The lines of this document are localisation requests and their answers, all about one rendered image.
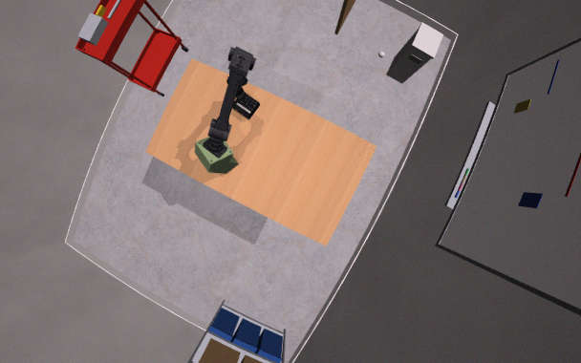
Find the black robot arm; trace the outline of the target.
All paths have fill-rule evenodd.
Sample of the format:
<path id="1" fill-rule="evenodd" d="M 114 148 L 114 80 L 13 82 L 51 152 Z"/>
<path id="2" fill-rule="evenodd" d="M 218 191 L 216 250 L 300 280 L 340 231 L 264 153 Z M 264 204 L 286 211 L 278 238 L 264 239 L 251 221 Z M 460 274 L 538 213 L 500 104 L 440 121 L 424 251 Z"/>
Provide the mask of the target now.
<path id="1" fill-rule="evenodd" d="M 228 66 L 229 77 L 226 81 L 227 88 L 221 112 L 217 119 L 213 118 L 211 120 L 210 128 L 208 131 L 210 138 L 203 143 L 203 147 L 217 158 L 219 158 L 227 150 L 227 147 L 224 146 L 223 141 L 227 141 L 231 129 L 231 124 L 229 124 L 229 116 L 238 90 L 240 94 L 244 91 L 242 86 L 247 84 L 248 70 L 252 71 L 256 58 L 253 57 L 253 54 L 248 53 L 238 47 L 231 47 L 228 55 L 228 61 L 230 61 Z M 241 88 L 239 89 L 239 87 Z"/>

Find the black control desk with knobs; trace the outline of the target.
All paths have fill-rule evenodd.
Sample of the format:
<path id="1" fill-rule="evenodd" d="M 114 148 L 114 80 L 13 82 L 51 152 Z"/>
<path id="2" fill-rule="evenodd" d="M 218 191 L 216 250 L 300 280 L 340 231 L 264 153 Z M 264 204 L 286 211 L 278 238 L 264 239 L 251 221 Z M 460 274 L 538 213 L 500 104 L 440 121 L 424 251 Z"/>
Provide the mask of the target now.
<path id="1" fill-rule="evenodd" d="M 248 94 L 243 96 L 241 100 L 236 99 L 233 104 L 233 108 L 236 109 L 236 111 L 240 114 L 246 116 L 248 119 L 252 117 L 259 106 L 260 103 Z"/>

